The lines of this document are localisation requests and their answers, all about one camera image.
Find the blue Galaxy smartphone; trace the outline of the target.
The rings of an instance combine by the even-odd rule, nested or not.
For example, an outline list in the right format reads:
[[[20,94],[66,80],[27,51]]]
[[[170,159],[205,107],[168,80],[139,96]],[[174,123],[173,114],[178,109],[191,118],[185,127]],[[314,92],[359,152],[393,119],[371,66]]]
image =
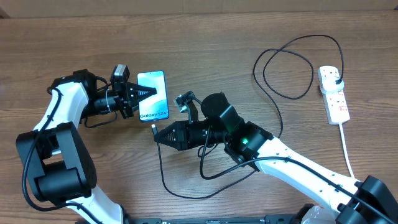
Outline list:
[[[149,122],[168,119],[169,105],[164,71],[138,73],[137,84],[156,89],[156,94],[139,103],[140,121]]]

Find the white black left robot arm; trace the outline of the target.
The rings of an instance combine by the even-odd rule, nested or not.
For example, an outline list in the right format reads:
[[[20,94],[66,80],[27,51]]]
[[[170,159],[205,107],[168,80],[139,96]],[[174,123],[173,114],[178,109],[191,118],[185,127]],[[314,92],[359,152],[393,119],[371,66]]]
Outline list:
[[[127,66],[118,65],[101,88],[100,77],[87,69],[57,78],[48,87],[52,99],[44,117],[16,139],[24,166],[22,193],[32,208],[69,208],[87,223],[135,223],[97,184],[94,162],[78,133],[83,118],[106,113],[131,117],[141,101],[157,93],[128,78]]]

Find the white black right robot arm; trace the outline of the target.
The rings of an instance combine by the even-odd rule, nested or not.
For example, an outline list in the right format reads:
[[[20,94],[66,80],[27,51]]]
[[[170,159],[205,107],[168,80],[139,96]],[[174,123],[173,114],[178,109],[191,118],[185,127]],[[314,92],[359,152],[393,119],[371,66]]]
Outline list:
[[[153,128],[154,141],[179,151],[224,144],[225,153],[237,164],[212,179],[244,166],[277,177],[315,201],[305,205],[291,223],[397,223],[397,200],[379,179],[368,176],[360,181],[301,156],[240,117],[222,92],[201,101],[203,121],[198,119],[195,100],[191,92],[178,96],[175,104],[189,119],[161,131]]]

